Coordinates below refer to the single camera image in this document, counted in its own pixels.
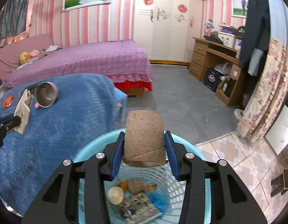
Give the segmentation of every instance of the polka dot bedspread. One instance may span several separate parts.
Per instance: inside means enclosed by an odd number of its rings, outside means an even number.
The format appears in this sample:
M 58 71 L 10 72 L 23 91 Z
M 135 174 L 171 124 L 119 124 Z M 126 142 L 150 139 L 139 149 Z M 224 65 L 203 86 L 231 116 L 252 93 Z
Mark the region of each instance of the polka dot bedspread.
M 106 41 L 63 48 L 3 79 L 5 88 L 76 73 L 105 75 L 114 83 L 152 82 L 151 65 L 132 40 Z

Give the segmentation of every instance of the wardrobe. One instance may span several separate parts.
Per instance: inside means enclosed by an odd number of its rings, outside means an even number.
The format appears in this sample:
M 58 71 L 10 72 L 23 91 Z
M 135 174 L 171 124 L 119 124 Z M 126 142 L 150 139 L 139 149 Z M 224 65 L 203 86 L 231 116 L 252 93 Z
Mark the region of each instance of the wardrobe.
M 134 41 L 150 60 L 191 62 L 202 0 L 135 0 Z

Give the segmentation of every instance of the metal bolt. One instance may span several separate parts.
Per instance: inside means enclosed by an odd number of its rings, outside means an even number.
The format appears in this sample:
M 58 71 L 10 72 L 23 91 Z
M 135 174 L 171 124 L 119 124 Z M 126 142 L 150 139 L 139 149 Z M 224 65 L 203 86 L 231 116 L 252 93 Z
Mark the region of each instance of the metal bolt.
M 63 165 L 64 166 L 69 166 L 71 164 L 71 160 L 70 159 L 66 159 L 63 161 Z
M 219 160 L 218 162 L 221 166 L 226 166 L 227 165 L 227 161 L 226 160 Z
M 194 158 L 194 156 L 195 156 L 195 155 L 194 155 L 193 153 L 191 153 L 191 152 L 188 152 L 188 153 L 185 154 L 185 157 L 186 157 L 186 158 L 189 158 L 189 159 Z
M 104 158 L 105 154 L 103 152 L 99 152 L 98 154 L 96 154 L 96 158 L 101 159 Z

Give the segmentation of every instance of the wooden desk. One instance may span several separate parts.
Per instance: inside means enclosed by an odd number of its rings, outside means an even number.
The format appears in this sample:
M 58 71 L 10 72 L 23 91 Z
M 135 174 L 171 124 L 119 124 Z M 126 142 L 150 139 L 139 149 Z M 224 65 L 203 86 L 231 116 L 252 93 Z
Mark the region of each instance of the wooden desk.
M 223 81 L 218 85 L 215 95 L 227 106 L 239 104 L 243 94 L 244 73 L 239 66 L 239 61 L 235 58 L 237 50 L 204 39 L 194 37 L 193 39 L 196 40 L 196 43 L 190 65 L 190 74 L 198 81 L 204 81 L 208 68 L 214 68 L 217 64 L 225 64 L 229 61 L 232 64 L 231 77 L 236 80 L 230 98 L 222 91 Z

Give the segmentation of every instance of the yellow duck plush toy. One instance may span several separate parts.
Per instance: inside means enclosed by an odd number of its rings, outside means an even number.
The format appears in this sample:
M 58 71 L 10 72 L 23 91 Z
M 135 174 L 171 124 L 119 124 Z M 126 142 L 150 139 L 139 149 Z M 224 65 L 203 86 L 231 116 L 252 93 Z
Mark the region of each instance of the yellow duck plush toy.
M 23 52 L 20 55 L 20 64 L 23 65 L 31 60 L 31 56 L 28 52 Z

